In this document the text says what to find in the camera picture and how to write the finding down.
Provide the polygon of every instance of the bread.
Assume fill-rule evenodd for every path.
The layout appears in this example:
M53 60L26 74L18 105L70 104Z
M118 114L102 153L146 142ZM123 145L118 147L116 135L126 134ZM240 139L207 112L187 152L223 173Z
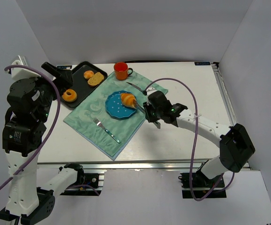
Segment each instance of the bread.
M62 98L66 102L74 102L77 99L77 93L73 89L68 89L64 92L64 94L62 95Z
M95 73L89 80L88 85L90 87L95 87L99 85L104 80L104 76L101 73Z
M121 101L122 104L126 107L136 108L136 99L135 96L131 93L122 93Z
M83 74L84 78L87 79L87 80L89 78L91 78L93 75L94 75L94 72L91 71L91 70L85 71L84 74Z

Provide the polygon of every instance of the blue plate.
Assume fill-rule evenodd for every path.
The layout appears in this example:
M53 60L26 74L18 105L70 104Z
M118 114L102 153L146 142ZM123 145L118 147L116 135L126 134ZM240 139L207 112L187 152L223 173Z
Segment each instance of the blue plate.
M125 90L116 91L109 95L105 102L106 112L108 112L110 116L116 117L118 119L129 118L136 112L136 109L125 107L122 104L122 93L132 94L131 92Z

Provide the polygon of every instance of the mug handle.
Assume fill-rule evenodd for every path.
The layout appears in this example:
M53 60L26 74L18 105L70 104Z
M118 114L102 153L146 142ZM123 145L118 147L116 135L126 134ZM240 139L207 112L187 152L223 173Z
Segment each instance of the mug handle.
M131 75L133 73L133 69L132 68L128 68L128 70L131 70L131 73L128 74L128 76L129 76L129 75Z

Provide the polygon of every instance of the green towel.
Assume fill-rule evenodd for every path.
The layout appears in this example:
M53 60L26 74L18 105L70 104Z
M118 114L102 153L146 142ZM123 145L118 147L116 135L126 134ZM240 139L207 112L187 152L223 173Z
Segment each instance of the green towel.
M116 79L113 72L64 119L65 123L88 139L112 160L116 159L141 124L145 121L144 114L139 110L125 120L112 118L105 110L105 101L107 97L113 92L120 90L131 92L136 97L139 105L143 105L143 103L146 102L146 96L136 88L127 84L126 81L139 86L141 89L146 88L151 82L149 79L135 71L125 81L119 81ZM168 92L167 89L164 89L158 84L153 84L152 87L162 91L164 94ZM102 128L98 127L92 121L93 117L97 117L97 119L101 121L101 123L116 136L121 143L118 144Z

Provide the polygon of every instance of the red mug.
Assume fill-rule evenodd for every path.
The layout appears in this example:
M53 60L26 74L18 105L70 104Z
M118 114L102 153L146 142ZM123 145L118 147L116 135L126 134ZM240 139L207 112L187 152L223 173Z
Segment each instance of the red mug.
M133 69L128 68L128 65L124 62L117 62L113 68L116 73L116 78L120 81L127 79L127 77L133 73Z

